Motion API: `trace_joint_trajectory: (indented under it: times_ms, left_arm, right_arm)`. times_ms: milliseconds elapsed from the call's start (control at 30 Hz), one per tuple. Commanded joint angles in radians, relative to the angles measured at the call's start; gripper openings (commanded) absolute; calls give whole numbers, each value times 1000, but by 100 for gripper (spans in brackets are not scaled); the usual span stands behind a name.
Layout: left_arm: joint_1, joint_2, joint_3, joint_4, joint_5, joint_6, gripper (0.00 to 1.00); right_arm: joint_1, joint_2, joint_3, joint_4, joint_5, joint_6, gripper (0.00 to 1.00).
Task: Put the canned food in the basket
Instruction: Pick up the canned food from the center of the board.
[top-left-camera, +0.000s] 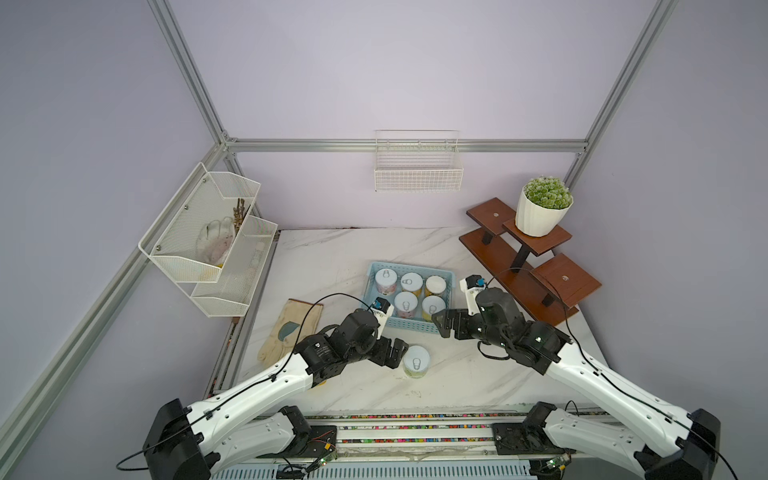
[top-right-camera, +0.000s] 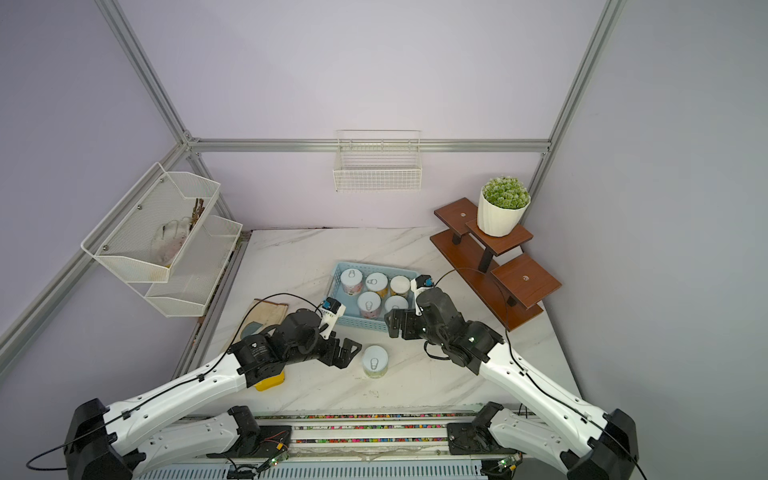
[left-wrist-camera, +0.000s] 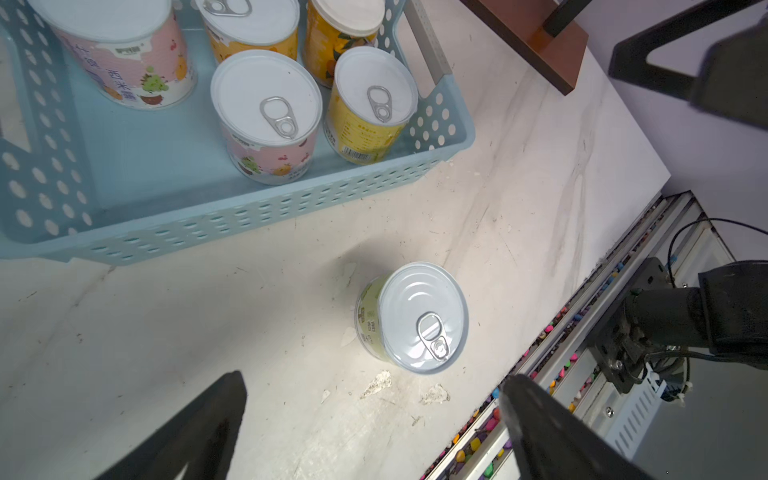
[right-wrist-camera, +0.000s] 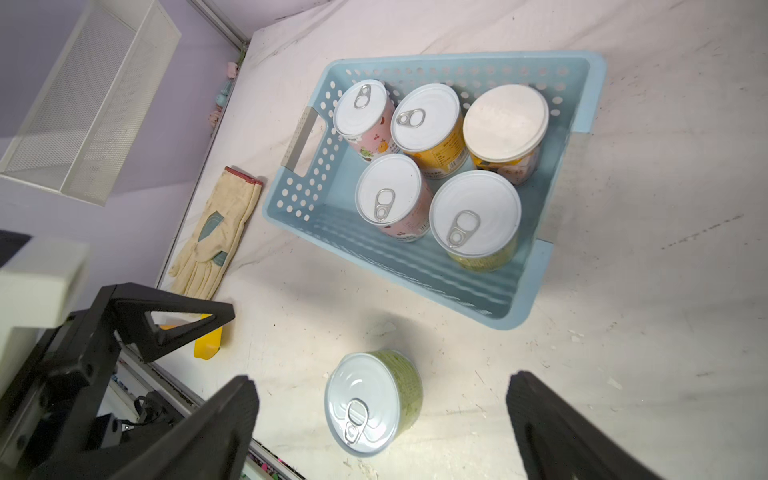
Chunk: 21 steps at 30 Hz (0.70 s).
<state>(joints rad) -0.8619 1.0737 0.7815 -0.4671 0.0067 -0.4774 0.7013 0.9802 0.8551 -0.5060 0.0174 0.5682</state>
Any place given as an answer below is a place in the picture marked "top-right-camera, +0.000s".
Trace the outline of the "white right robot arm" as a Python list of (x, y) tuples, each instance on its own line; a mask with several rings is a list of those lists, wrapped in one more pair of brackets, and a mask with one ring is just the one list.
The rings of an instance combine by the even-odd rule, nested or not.
[(479, 321), (465, 319), (441, 289), (425, 288), (409, 310), (385, 317), (389, 335), (424, 340), (455, 365), (512, 394), (536, 415), (520, 417), (493, 403), (478, 432), (501, 448), (542, 461), (569, 479), (628, 479), (639, 469), (636, 424), (625, 412), (606, 412), (561, 387)]

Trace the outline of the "pink label can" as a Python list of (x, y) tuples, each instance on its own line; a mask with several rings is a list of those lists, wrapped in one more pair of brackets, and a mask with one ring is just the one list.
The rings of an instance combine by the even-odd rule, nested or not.
[(343, 270), (339, 280), (343, 292), (349, 296), (358, 295), (363, 289), (364, 276), (357, 268)]
[(366, 291), (358, 296), (357, 306), (362, 318), (376, 319), (381, 312), (382, 298), (376, 292)]

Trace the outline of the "yellow tall can white lid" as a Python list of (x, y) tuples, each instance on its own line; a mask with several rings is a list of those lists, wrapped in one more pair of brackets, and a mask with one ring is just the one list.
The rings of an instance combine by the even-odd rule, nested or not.
[(403, 275), (394, 276), (389, 283), (393, 295), (406, 298), (411, 291), (411, 280)]

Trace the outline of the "yellow label can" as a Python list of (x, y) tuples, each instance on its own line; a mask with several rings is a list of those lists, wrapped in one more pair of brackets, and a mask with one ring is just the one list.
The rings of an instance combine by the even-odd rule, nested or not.
[(365, 287), (368, 291), (377, 294), (382, 299), (389, 295), (389, 279), (381, 272), (373, 272), (366, 276)]

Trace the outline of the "yellow can end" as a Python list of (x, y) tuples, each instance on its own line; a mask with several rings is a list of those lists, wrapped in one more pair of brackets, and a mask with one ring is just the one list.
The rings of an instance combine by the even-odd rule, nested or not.
[(384, 309), (386, 313), (393, 310), (407, 310), (409, 309), (408, 300), (400, 295), (393, 295), (386, 299), (384, 303)]

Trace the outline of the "green label can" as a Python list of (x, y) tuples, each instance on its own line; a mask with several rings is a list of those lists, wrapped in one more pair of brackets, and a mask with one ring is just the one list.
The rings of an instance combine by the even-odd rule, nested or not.
[(388, 371), (389, 354), (380, 345), (370, 345), (363, 351), (361, 362), (363, 372), (367, 377), (381, 378)]

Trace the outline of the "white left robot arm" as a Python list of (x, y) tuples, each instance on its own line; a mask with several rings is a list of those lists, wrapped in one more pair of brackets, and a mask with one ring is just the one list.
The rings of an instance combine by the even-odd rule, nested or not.
[(247, 406), (230, 407), (207, 420), (178, 421), (278, 376), (290, 364), (317, 360), (346, 368), (361, 345), (337, 338), (336, 320), (327, 310), (300, 309), (161, 387), (109, 406), (99, 399), (81, 404), (63, 448), (68, 477), (134, 479), (198, 456), (237, 458), (276, 451), (289, 433), (263, 432)]

